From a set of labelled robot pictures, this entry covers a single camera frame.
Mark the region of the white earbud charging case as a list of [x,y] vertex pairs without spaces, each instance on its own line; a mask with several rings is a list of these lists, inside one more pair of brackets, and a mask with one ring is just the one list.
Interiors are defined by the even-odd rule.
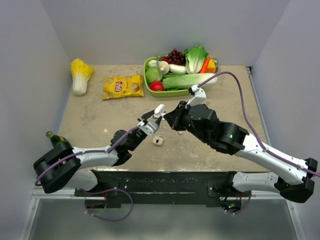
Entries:
[[153,112],[153,118],[159,119],[159,118],[163,117],[165,114],[166,114],[165,105],[160,104],[155,108],[155,110]]

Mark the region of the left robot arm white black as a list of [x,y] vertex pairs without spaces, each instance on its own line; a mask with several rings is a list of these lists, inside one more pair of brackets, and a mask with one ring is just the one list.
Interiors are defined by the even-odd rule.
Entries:
[[111,144],[98,148],[79,148],[62,141],[33,164],[34,185],[46,194],[54,193],[76,178],[83,178],[82,169],[98,166],[120,166],[148,136],[153,136],[161,124],[165,110],[154,109],[138,118],[137,126],[114,133]]

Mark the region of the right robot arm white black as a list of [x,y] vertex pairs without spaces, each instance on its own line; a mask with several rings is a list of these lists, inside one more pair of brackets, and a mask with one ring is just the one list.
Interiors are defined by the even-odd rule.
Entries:
[[219,153],[241,157],[267,169],[260,173],[236,172],[222,185],[227,196],[264,191],[305,203],[314,193],[312,172],[317,169],[316,160],[291,157],[269,145],[261,147],[253,134],[232,122],[220,121],[205,104],[190,107],[181,101],[164,119],[173,130],[188,131]]

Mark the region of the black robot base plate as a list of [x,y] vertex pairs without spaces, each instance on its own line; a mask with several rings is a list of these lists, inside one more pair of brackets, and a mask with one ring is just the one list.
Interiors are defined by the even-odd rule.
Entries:
[[145,205],[205,205],[220,207],[245,198],[249,191],[240,193],[232,187],[234,172],[214,171],[93,171],[98,185],[85,193],[75,191],[76,197],[102,197],[107,194],[107,208],[122,204]]

